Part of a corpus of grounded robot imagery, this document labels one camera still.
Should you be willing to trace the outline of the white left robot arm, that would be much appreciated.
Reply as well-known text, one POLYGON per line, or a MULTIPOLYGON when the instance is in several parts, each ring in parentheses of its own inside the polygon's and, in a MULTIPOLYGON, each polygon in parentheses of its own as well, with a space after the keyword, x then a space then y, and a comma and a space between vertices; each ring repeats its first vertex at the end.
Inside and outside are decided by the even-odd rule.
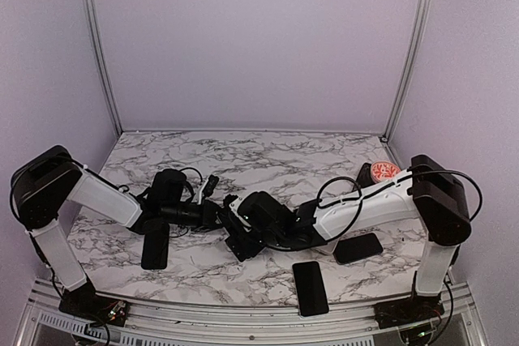
POLYGON ((148 188, 134 195, 56 145, 13 173, 9 202, 43 263, 72 293, 72 306, 94 318, 102 311, 102 300, 85 287, 89 278, 58 222, 63 204, 76 203, 139 235, 155 233, 165 224, 213 231, 222 226, 222 208, 210 200, 218 182, 211 175, 194 188, 185 169, 163 169, 148 188))

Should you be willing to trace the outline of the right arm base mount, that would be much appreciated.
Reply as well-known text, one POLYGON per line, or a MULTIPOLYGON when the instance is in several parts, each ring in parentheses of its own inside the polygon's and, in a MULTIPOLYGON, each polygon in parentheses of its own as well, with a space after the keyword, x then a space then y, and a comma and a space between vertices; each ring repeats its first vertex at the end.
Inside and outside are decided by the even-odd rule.
POLYGON ((377 303, 373 306, 375 321, 379 329, 399 327, 431 318, 440 318, 445 310, 441 303, 441 294, 419 296, 414 275, 409 297, 377 303))

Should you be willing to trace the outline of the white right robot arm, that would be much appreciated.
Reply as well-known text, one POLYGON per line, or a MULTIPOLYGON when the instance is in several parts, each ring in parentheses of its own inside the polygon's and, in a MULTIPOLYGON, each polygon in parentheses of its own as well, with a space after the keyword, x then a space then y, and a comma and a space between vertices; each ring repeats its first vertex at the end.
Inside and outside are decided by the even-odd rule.
POLYGON ((352 181, 352 192, 327 203, 317 195, 290 210, 265 191, 246 197, 229 195, 219 218, 229 234, 226 243, 241 262, 265 248, 296 252, 325 247, 349 231, 420 220, 427 243, 415 273, 414 292, 401 304, 408 319, 418 320, 432 308, 457 248, 472 232, 476 215, 469 211, 463 185, 468 179, 429 156, 417 155, 395 177, 365 188, 352 181))

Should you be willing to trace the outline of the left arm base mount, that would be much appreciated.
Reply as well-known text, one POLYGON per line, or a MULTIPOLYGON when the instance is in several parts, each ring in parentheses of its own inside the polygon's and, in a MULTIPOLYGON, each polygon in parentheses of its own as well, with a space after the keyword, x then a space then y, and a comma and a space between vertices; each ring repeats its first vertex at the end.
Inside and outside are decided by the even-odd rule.
POLYGON ((58 307, 64 314, 116 327, 125 325, 129 308, 125 300, 98 295, 90 279, 72 292, 65 289, 58 307))

